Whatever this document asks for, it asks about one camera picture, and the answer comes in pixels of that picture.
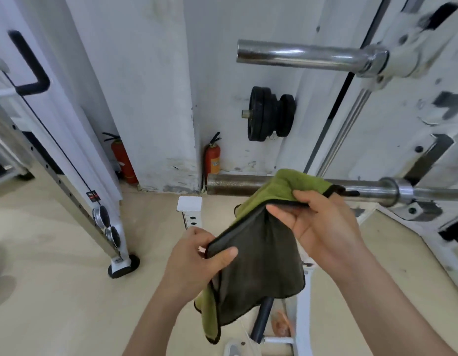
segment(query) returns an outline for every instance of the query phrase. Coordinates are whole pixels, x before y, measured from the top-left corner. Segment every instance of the red fire extinguisher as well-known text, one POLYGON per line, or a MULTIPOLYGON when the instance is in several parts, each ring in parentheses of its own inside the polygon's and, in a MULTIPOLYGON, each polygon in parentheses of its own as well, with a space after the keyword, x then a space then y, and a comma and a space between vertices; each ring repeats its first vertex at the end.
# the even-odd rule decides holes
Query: red fire extinguisher
POLYGON ((110 136, 110 138, 106 138, 104 141, 111 141, 113 140, 112 144, 110 145, 110 148, 112 149, 112 152, 115 155, 115 158, 117 159, 120 168, 122 169, 122 173, 124 174, 125 181, 127 181, 128 184, 137 184, 137 176, 135 175, 134 168, 132 167, 132 164, 130 163, 130 159, 128 158, 127 152, 125 150, 124 144, 122 143, 122 140, 120 139, 119 135, 113 135, 108 132, 102 132, 104 135, 110 136))
POLYGON ((221 154, 221 148, 216 143, 216 141, 221 139, 218 137, 219 134, 220 132, 214 135, 204 151, 204 179, 206 182, 208 182, 208 174, 219 173, 219 156, 221 154))

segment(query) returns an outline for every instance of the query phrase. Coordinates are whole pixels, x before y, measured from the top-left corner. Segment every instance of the white shoe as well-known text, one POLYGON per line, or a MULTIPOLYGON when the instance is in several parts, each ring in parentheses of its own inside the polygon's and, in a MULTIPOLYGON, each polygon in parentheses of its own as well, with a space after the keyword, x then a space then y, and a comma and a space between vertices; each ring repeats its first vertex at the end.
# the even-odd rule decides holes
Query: white shoe
POLYGON ((229 340, 224 347, 223 356, 240 356, 238 348, 239 342, 236 340, 229 340))

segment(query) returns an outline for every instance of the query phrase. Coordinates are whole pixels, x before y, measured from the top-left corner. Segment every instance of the microfiber cloth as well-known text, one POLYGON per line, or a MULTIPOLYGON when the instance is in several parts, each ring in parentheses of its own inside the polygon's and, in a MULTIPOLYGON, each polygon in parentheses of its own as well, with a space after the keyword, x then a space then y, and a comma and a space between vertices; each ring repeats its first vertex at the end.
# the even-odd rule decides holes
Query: microfiber cloth
POLYGON ((292 231, 268 213, 267 204, 309 207, 293 190, 315 190, 329 197, 344 188, 299 171, 281 169, 236 210, 236 220, 206 248, 205 258, 236 246, 238 256, 194 301, 206 338, 219 342, 228 325, 265 297, 285 299, 305 287, 303 263, 292 231))

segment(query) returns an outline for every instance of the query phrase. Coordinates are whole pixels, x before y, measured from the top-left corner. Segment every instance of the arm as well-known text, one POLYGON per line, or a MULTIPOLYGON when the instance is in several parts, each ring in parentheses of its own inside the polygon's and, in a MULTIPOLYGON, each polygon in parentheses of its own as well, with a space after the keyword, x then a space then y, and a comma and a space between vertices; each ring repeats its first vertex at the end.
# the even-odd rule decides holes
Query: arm
POLYGON ((190 227, 173 248, 163 278, 143 312, 122 356, 164 356, 176 318, 221 269, 237 256, 235 247, 210 259, 198 248, 206 247, 214 236, 190 227))
POLYGON ((293 230, 335 281, 374 356, 458 356, 367 249, 354 214, 339 195, 293 195, 310 208, 268 205, 267 210, 293 230))

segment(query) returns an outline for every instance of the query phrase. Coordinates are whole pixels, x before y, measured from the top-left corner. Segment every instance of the person's left hand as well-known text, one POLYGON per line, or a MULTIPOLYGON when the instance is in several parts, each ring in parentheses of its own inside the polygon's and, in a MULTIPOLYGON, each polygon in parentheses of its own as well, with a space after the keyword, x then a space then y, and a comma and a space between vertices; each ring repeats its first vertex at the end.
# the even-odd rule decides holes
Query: person's left hand
POLYGON ((229 247, 210 259, 203 258, 198 248, 206 248, 214 239, 206 230, 190 227, 173 247, 159 289, 181 307, 193 300, 238 254, 236 247, 229 247))

